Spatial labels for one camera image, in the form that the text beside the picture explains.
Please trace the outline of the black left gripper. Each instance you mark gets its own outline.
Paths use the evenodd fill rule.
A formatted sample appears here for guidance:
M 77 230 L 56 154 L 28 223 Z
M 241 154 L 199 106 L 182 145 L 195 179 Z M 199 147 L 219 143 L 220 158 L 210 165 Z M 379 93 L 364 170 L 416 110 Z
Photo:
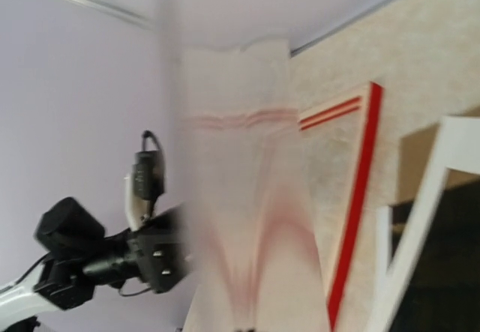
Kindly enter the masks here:
M 101 242 L 82 273 L 97 286 L 118 288 L 137 278 L 154 293 L 166 293 L 189 273 L 180 207 L 171 208 L 139 230 L 125 229 Z

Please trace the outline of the white photo mat board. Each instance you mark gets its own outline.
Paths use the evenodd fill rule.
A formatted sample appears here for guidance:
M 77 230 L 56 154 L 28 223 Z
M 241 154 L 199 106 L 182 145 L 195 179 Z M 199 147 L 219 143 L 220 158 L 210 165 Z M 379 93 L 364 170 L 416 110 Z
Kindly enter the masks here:
M 425 245 L 451 170 L 479 173 L 479 118 L 445 116 L 395 256 L 365 327 L 388 331 Z

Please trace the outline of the red wooden picture frame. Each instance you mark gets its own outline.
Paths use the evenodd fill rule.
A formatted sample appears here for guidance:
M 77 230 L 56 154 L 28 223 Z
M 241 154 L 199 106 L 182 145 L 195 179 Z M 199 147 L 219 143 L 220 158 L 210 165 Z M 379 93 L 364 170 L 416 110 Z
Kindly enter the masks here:
M 281 91 L 190 105 L 186 331 L 334 331 L 371 174 L 383 90 L 304 111 Z

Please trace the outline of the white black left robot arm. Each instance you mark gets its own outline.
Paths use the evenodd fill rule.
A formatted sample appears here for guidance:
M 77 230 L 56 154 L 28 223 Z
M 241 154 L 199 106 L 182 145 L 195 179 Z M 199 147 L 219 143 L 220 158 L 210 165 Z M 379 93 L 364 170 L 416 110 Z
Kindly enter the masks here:
M 75 198 L 57 202 L 35 231 L 46 255 L 1 288 L 1 330 L 33 331 L 39 314 L 77 308 L 93 299 L 98 286 L 120 292 L 137 279 L 146 292 L 171 291 L 191 272 L 181 212 L 171 208 L 137 231 L 107 236 Z

